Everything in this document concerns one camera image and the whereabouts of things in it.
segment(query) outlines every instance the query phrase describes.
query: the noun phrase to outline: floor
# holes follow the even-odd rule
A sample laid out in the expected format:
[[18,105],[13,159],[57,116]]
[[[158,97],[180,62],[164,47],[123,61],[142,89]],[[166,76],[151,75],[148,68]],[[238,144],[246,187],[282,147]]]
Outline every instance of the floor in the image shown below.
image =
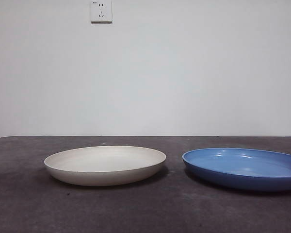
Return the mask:
[[[165,167],[146,180],[112,187],[65,184],[44,168],[51,154],[101,145],[161,150]],[[238,191],[185,170],[184,152],[209,147],[291,154],[291,137],[0,138],[0,233],[291,233],[291,191]]]

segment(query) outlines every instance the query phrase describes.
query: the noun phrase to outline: wall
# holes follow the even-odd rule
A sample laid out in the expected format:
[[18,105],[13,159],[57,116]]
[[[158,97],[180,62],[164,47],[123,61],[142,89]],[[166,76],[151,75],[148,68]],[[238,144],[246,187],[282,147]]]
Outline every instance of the wall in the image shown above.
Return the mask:
[[0,0],[0,137],[291,136],[291,0]]

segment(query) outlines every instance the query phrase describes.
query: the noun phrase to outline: plate rim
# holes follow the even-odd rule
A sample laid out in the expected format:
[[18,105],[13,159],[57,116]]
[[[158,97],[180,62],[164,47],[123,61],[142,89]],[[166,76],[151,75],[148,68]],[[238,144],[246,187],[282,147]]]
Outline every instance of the plate rim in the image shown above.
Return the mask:
[[187,159],[185,159],[185,155],[188,154],[188,153],[191,153],[191,152],[197,151],[197,150],[209,150],[209,149],[255,150],[255,151],[271,152],[271,153],[283,154],[283,155],[286,155],[286,156],[291,156],[291,154],[286,154],[286,153],[276,152],[276,151],[271,151],[271,150],[259,150],[259,149],[250,149],[250,148],[231,148],[231,147],[226,147],[226,148],[200,148],[200,149],[190,150],[190,151],[185,152],[182,155],[182,159],[183,159],[184,162],[186,162],[186,163],[188,163],[188,164],[190,164],[190,165],[192,165],[194,167],[201,168],[201,169],[208,170],[208,171],[214,171],[214,172],[218,172],[218,173],[224,173],[224,174],[227,174],[227,175],[243,176],[243,177],[251,177],[251,178],[267,178],[267,179],[269,179],[269,178],[271,178],[271,179],[291,178],[291,176],[253,176],[253,175],[243,175],[243,174],[229,173],[229,172],[219,171],[219,170],[215,170],[215,169],[208,169],[208,168],[205,168],[205,167],[202,167],[202,166],[196,166],[196,165],[193,165],[192,163],[188,162]]
[[[52,167],[50,165],[48,165],[46,163],[46,160],[52,156],[55,156],[56,154],[59,154],[59,153],[62,153],[62,152],[67,152],[67,151],[72,151],[72,150],[79,150],[79,149],[86,149],[86,148],[98,148],[98,147],[133,147],[133,148],[142,148],[142,149],[148,149],[148,150],[154,150],[154,151],[157,151],[159,152],[160,154],[162,154],[164,156],[164,159],[159,162],[159,163],[156,163],[156,164],[153,164],[153,165],[150,165],[150,166],[143,166],[143,167],[138,167],[138,168],[134,168],[134,169],[126,169],[126,170],[115,170],[115,171],[72,171],[72,170],[64,170],[64,169],[58,169],[58,168],[55,168],[55,167]],[[55,154],[51,154],[49,155],[48,157],[46,157],[44,159],[44,165],[46,167],[49,167],[51,169],[54,169],[54,170],[57,170],[57,171],[64,171],[64,172],[77,172],[77,173],[111,173],[111,172],[124,172],[124,171],[134,171],[134,170],[140,170],[140,169],[144,169],[144,168],[148,168],[148,167],[152,167],[152,166],[157,166],[157,165],[160,165],[162,163],[165,162],[167,156],[165,153],[163,153],[162,151],[159,151],[159,150],[156,150],[156,149],[153,149],[153,148],[147,148],[147,147],[136,147],[136,146],[117,146],[117,145],[111,145],[111,146],[93,146],[93,147],[80,147],[80,148],[74,148],[74,149],[70,149],[70,150],[64,150],[64,151],[60,151],[60,152],[57,152]]]

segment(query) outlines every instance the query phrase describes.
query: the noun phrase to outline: wall socket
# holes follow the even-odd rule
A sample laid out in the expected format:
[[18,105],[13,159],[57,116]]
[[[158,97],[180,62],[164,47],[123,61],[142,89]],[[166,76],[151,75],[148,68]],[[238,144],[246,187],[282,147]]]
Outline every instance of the wall socket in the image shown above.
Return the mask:
[[93,0],[91,2],[91,22],[92,23],[112,22],[111,0]]

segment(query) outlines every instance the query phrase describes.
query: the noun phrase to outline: white plate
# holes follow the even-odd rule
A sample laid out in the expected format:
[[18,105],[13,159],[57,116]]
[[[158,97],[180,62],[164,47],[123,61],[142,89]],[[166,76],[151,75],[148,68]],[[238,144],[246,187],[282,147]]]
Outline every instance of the white plate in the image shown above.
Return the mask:
[[158,150],[129,147],[86,147],[59,152],[44,164],[56,179],[77,185],[109,186],[132,183],[154,175],[166,155]]

